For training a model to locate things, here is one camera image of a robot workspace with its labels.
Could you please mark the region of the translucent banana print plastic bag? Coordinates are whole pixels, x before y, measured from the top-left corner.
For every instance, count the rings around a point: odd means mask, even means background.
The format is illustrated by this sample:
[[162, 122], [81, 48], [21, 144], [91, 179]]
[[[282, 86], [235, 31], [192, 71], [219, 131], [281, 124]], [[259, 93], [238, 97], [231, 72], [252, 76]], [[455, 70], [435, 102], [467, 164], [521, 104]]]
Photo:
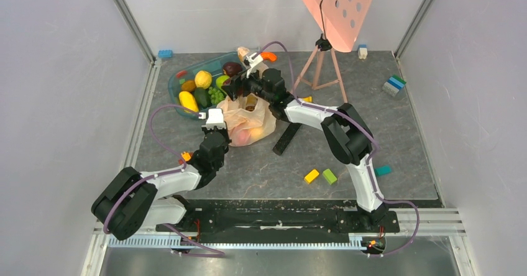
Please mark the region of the translucent banana print plastic bag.
[[277, 120], [269, 110], [269, 103], [253, 94], [237, 98], [235, 101], [226, 97], [217, 107], [223, 111], [231, 146], [233, 136], [238, 130], [262, 127], [266, 137], [275, 131]]

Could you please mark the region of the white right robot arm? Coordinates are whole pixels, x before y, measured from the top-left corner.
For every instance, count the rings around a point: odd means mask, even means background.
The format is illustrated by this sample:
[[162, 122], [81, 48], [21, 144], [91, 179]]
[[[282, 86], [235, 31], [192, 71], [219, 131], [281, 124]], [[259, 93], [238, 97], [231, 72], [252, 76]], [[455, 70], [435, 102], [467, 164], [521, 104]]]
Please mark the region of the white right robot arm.
[[299, 99], [286, 89], [281, 72], [274, 68], [262, 75], [242, 71], [225, 81], [221, 88], [233, 101], [253, 94], [269, 103], [275, 118], [322, 131], [333, 156], [349, 171], [357, 195], [360, 226], [366, 231], [375, 231], [383, 224], [388, 207], [372, 167], [375, 141], [351, 104], [330, 107]]

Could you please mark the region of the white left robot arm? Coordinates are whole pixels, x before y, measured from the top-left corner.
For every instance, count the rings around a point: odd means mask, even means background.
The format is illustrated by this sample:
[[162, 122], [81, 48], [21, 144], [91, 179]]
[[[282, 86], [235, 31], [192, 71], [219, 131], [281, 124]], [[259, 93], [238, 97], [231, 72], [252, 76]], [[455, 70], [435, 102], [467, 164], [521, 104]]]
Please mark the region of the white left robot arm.
[[146, 222], [170, 223], [181, 231], [194, 226], [194, 212], [172, 195], [208, 185], [224, 165], [231, 141], [225, 127], [202, 130], [202, 143], [184, 165], [157, 172], [125, 167], [114, 177], [91, 206], [105, 233], [123, 241]]

